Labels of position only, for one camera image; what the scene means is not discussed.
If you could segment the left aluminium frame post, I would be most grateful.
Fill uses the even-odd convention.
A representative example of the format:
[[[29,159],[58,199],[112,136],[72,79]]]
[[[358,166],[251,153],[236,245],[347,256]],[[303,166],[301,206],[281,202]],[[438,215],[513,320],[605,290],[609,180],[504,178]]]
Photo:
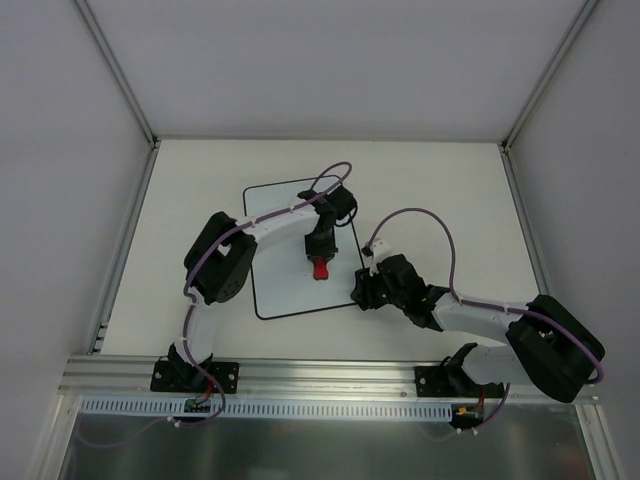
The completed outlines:
[[[115,51],[105,34],[98,16],[91,5],[91,2],[87,0],[71,0],[70,3],[77,12],[89,37],[102,58],[143,138],[151,148],[154,148],[158,142],[158,136],[154,132],[150,121],[144,113],[143,108],[121,66],[121,63],[119,62]]]

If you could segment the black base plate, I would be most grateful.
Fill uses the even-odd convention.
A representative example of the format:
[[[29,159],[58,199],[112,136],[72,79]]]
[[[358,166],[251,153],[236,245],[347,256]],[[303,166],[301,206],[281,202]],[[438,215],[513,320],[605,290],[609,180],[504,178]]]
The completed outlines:
[[[503,384],[477,383],[457,366],[417,366],[413,371],[418,397],[497,399],[505,392]]]
[[[201,368],[218,382],[225,394],[236,393],[239,379],[237,362],[208,359]],[[218,388],[200,370],[180,356],[175,359],[162,357],[154,364],[149,389],[160,393],[202,394],[209,385],[212,385],[213,393],[218,392]]]

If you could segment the white whiteboard black frame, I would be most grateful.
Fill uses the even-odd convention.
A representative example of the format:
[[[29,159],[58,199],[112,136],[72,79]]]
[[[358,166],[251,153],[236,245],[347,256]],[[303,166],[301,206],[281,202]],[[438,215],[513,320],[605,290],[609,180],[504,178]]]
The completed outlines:
[[[312,178],[254,185],[243,192],[244,212],[257,216],[309,189]],[[338,252],[328,262],[328,280],[315,280],[302,234],[258,253],[252,263],[255,310],[262,320],[353,305],[354,273],[363,267],[360,242],[353,223],[335,229]]]

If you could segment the aluminium frame post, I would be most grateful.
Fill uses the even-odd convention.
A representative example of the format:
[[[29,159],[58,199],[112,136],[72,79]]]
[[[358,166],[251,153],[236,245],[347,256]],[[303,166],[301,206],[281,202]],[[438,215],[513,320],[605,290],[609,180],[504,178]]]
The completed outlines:
[[[143,108],[121,66],[121,63],[119,62],[115,51],[105,34],[98,16],[91,5],[91,2],[87,0],[71,0],[70,3],[77,12],[89,37],[102,58],[143,138],[151,148],[154,148],[158,142],[158,136],[154,132],[150,121],[144,113]]]
[[[501,148],[505,152],[509,152],[511,150],[517,138],[524,130],[529,118],[533,115],[534,110],[542,101],[543,96],[561,69],[563,62],[566,60],[573,46],[578,41],[600,4],[600,0],[584,0],[580,3],[577,12],[572,17],[568,27],[561,36],[557,45],[554,47],[550,58],[535,81],[524,105],[519,110],[512,126],[502,140]]]

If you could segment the right aluminium frame post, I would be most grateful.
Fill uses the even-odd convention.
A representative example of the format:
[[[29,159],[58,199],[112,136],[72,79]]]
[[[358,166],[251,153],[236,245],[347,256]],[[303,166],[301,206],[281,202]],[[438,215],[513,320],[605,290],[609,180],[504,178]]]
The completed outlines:
[[[512,126],[502,140],[501,148],[505,152],[509,152],[511,150],[517,138],[524,130],[529,118],[533,115],[534,110],[542,101],[543,96],[561,69],[563,62],[566,60],[573,46],[578,41],[600,4],[600,0],[584,0],[580,3],[577,12],[572,17],[568,27],[561,36],[557,45],[554,47],[550,58],[535,81],[524,105],[519,110]]]

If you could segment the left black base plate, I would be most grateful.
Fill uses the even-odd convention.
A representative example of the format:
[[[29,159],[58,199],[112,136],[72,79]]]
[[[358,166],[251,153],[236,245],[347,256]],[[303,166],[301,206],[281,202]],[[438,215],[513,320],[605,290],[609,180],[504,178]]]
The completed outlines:
[[[225,394],[236,393],[239,379],[237,362],[208,359],[201,368],[218,382]],[[213,393],[218,392],[218,388],[200,370],[180,356],[175,359],[162,357],[154,364],[149,389],[160,393],[202,394],[209,385],[212,385]]]

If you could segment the red whiteboard eraser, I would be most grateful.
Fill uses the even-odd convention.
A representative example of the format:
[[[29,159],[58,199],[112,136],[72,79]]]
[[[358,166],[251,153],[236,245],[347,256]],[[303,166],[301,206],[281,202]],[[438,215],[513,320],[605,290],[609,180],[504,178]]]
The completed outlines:
[[[328,259],[318,257],[312,260],[313,278],[317,281],[325,281],[329,279]]]

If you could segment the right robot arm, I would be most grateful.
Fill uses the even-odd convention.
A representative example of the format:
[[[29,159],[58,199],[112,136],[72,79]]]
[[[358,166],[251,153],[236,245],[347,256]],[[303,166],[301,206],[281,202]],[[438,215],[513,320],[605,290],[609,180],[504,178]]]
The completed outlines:
[[[363,250],[367,264],[355,273],[352,300],[363,310],[399,309],[415,326],[462,332],[495,341],[464,344],[431,376],[438,388],[469,396],[486,385],[533,385],[547,397],[571,403],[586,385],[604,378],[605,349],[561,303],[548,295],[516,305],[467,299],[426,284],[402,254]]]

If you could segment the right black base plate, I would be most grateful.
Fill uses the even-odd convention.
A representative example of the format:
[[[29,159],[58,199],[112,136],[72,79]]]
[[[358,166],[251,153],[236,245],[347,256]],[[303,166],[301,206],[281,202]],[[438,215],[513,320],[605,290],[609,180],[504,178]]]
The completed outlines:
[[[505,392],[503,384],[477,383],[457,366],[417,366],[413,371],[418,397],[497,399]]]

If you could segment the aluminium mounting rail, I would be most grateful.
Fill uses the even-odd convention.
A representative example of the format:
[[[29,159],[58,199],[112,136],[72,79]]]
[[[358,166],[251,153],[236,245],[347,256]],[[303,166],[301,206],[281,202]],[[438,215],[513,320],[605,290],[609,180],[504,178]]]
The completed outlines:
[[[60,394],[152,395],[156,357],[73,356],[64,368]],[[416,394],[414,371],[431,362],[237,359],[234,399],[324,401],[457,401]]]

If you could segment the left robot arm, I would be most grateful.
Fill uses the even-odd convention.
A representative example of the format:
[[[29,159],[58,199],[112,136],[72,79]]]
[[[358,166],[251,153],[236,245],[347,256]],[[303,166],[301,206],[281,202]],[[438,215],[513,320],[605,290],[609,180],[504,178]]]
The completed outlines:
[[[347,289],[362,264],[352,222],[358,210],[343,185],[299,192],[285,205],[235,219],[213,214],[187,252],[184,294],[223,304],[245,285],[261,320],[351,305]]]

